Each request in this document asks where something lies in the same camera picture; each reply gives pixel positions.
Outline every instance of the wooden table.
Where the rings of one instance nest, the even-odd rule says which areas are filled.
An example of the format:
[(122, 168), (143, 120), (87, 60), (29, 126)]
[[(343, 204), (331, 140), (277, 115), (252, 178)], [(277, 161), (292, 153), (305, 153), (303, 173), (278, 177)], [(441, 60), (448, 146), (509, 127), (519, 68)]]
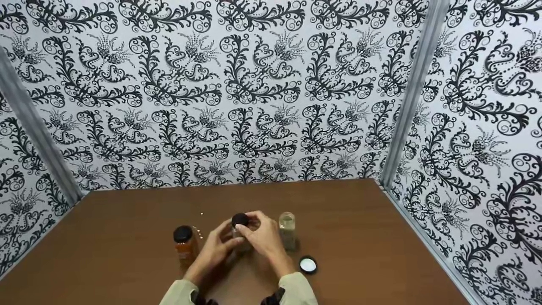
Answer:
[[(467, 304), (372, 180), (112, 190), (84, 198), (0, 282), (0, 303), (158, 304), (179, 276), (172, 232), (207, 233), (237, 212), (296, 216), (326, 304)], [(256, 254), (215, 279), (221, 305), (260, 304), (277, 279)]]

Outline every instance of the orange spice jar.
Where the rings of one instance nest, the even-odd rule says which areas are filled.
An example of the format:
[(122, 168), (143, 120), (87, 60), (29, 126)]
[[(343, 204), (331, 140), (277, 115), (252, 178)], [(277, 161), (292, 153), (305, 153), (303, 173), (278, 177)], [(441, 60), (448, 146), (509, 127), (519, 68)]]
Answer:
[(199, 254), (198, 241), (190, 226), (180, 226), (173, 232), (175, 249), (179, 256), (180, 272), (184, 274)]

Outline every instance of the spice jar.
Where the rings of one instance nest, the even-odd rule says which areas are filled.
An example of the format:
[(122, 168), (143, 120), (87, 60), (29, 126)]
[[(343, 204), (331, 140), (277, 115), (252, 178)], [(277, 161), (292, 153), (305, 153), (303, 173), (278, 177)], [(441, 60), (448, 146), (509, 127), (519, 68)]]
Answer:
[(198, 241), (190, 226), (180, 226), (173, 232), (175, 249), (179, 256), (180, 271), (184, 274), (199, 254)]
[[(244, 213), (237, 213), (231, 218), (231, 232), (234, 238), (236, 237), (243, 237), (241, 233), (235, 228), (235, 225), (240, 224), (245, 227), (248, 227), (248, 224), (250, 222), (250, 218), (244, 214)], [(237, 252), (247, 252), (250, 250), (251, 245), (250, 243), (245, 240), (241, 245), (237, 247)]]
[(284, 212), (279, 217), (279, 234), (286, 251), (295, 251), (295, 216)]

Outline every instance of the damask wallpaper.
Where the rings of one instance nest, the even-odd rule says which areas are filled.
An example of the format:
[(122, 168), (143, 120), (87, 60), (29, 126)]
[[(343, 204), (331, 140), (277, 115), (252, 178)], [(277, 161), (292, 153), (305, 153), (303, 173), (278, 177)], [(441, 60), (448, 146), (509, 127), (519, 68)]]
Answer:
[(541, 12), (451, 1), (393, 184), (487, 304), (542, 304)]
[(9, 0), (83, 190), (378, 177), (426, 1)]
[(0, 94), (0, 278), (69, 209)]

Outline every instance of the black lid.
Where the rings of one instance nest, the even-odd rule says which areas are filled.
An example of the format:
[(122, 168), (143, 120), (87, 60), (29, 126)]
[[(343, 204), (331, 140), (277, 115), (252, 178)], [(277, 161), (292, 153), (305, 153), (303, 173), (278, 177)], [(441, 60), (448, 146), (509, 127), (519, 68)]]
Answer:
[(180, 226), (173, 231), (173, 240), (176, 243), (186, 243), (192, 238), (192, 228), (190, 226)]
[(299, 269), (301, 270), (301, 272), (308, 275), (315, 274), (316, 271), (318, 271), (318, 264), (316, 263), (316, 259), (314, 259), (314, 257), (310, 255), (302, 256), (299, 259)]
[(250, 222), (250, 218), (248, 218), (248, 216), (245, 213), (237, 213), (231, 218), (232, 227), (235, 227), (236, 224), (240, 224), (247, 227), (249, 222)]

